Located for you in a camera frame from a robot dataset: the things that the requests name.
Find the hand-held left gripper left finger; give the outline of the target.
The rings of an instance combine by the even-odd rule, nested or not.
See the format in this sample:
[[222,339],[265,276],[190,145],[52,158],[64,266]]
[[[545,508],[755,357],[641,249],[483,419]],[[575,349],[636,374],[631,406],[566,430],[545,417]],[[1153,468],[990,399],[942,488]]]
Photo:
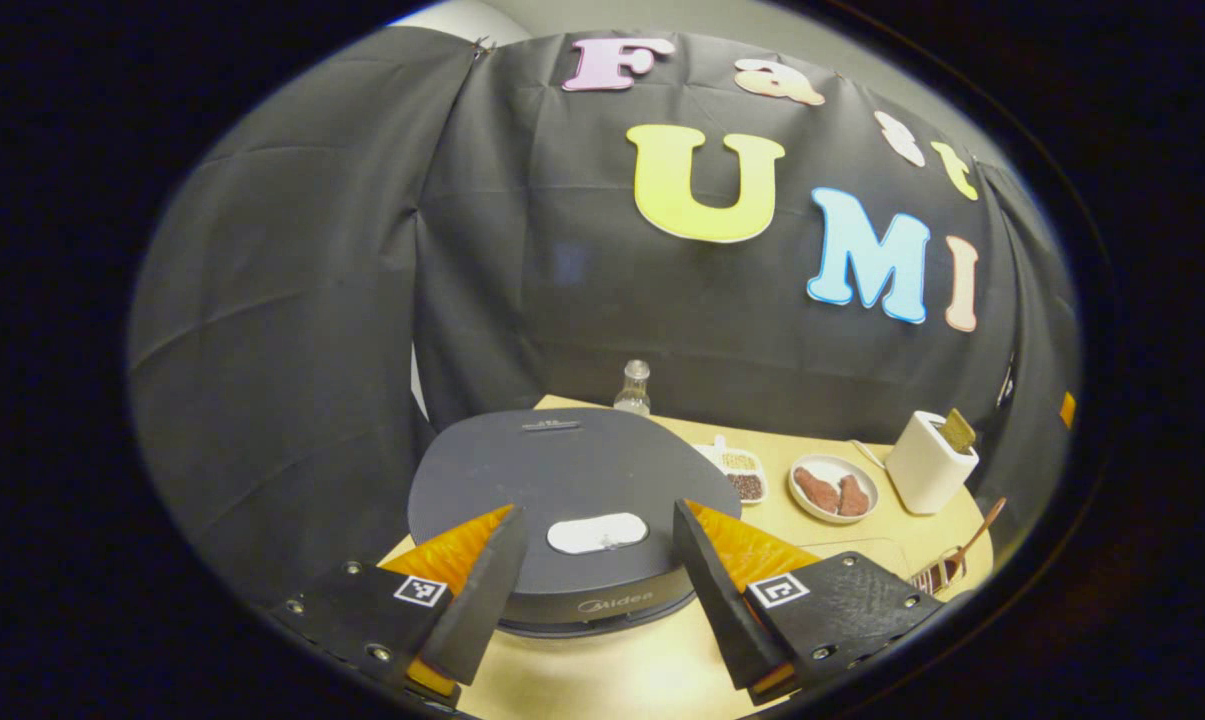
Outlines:
[[523,507],[506,503],[377,565],[347,560],[268,615],[301,647],[390,692],[454,708],[518,584]]

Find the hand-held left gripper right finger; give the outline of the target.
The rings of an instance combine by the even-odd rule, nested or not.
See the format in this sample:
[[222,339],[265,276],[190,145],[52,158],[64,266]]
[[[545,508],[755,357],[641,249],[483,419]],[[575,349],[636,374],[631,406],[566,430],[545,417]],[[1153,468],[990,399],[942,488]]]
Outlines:
[[754,706],[844,684],[942,606],[862,553],[819,557],[689,498],[674,504],[672,544]]

